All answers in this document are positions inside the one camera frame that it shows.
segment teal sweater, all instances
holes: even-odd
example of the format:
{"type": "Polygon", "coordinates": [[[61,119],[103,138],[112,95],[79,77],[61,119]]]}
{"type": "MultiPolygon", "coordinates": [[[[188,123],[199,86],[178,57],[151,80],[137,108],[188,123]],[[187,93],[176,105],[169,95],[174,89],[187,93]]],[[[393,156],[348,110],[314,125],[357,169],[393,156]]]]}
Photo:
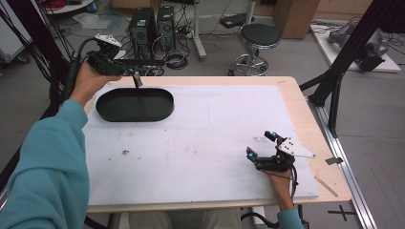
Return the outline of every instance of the teal sweater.
{"type": "MultiPolygon", "coordinates": [[[[8,184],[0,228],[83,227],[89,202],[83,108],[67,100],[59,113],[36,122],[8,184]]],[[[277,215],[280,228],[302,228],[296,209],[277,215]]]]}

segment hand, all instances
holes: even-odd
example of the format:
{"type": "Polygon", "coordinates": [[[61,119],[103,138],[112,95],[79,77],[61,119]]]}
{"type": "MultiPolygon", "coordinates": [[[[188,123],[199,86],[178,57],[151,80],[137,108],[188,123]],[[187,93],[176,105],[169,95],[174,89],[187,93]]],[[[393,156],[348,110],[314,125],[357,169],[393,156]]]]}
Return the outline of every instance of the hand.
{"type": "Polygon", "coordinates": [[[291,170],[286,172],[265,171],[273,188],[274,195],[280,206],[280,210],[294,208],[291,195],[289,193],[289,185],[291,182],[291,170]]]}
{"type": "Polygon", "coordinates": [[[109,81],[118,81],[122,76],[117,75],[100,75],[88,63],[81,64],[75,82],[75,89],[70,99],[78,102],[84,107],[92,99],[93,95],[102,89],[109,81]]]}

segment computer tower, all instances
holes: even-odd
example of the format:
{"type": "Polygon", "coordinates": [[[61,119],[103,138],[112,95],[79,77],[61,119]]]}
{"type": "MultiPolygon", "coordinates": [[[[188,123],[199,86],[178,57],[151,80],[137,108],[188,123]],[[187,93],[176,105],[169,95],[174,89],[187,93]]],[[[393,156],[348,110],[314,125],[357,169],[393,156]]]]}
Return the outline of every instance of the computer tower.
{"type": "Polygon", "coordinates": [[[160,6],[158,11],[158,30],[161,35],[160,49],[171,51],[176,49],[175,9],[169,6],[160,6]]]}
{"type": "Polygon", "coordinates": [[[152,8],[137,8],[128,26],[136,59],[154,59],[158,50],[158,29],[152,8]]]}

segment black stool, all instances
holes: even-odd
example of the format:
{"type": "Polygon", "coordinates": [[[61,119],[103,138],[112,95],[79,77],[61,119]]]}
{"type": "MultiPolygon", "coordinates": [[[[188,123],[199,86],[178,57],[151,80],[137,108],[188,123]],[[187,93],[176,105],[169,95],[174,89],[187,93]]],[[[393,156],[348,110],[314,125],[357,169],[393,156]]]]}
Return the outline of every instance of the black stool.
{"type": "Polygon", "coordinates": [[[235,70],[244,75],[267,75],[268,63],[259,56],[259,50],[271,50],[280,42],[277,28],[250,24],[241,30],[242,42],[251,48],[251,54],[243,54],[236,58],[229,69],[228,75],[235,75],[235,70]]]}

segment wooden tabletop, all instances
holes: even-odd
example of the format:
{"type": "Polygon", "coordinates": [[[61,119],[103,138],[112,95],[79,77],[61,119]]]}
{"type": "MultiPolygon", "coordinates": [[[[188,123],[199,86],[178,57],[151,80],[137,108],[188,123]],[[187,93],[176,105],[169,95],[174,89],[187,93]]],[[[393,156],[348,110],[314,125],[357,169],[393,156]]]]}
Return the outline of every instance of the wooden tabletop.
{"type": "MultiPolygon", "coordinates": [[[[301,93],[297,82],[294,78],[289,76],[162,76],[151,77],[144,76],[141,78],[143,85],[276,85],[279,88],[288,113],[298,135],[300,142],[307,149],[316,154],[316,158],[308,159],[309,167],[315,176],[320,196],[318,198],[297,199],[296,203],[304,202],[330,202],[330,201],[347,201],[352,198],[351,191],[343,178],[339,168],[336,164],[328,165],[325,161],[332,157],[332,153],[328,143],[324,139],[315,118],[312,115],[309,105],[301,93]]],[[[109,83],[111,85],[134,85],[132,77],[123,77],[117,82],[109,83]]],[[[86,105],[86,111],[92,107],[93,100],[86,105]]],[[[240,207],[240,206],[258,206],[258,205],[271,205],[276,204],[274,200],[255,200],[255,201],[240,201],[240,202],[224,202],[215,203],[215,207],[240,207]]],[[[188,209],[193,208],[210,208],[214,206],[213,203],[199,203],[195,206],[188,205],[188,209]]],[[[167,205],[144,205],[137,208],[137,211],[146,210],[169,210],[181,209],[181,206],[172,204],[167,205]]],[[[116,208],[109,207],[90,207],[89,212],[124,212],[133,211],[133,209],[126,209],[125,206],[116,208]]]]}

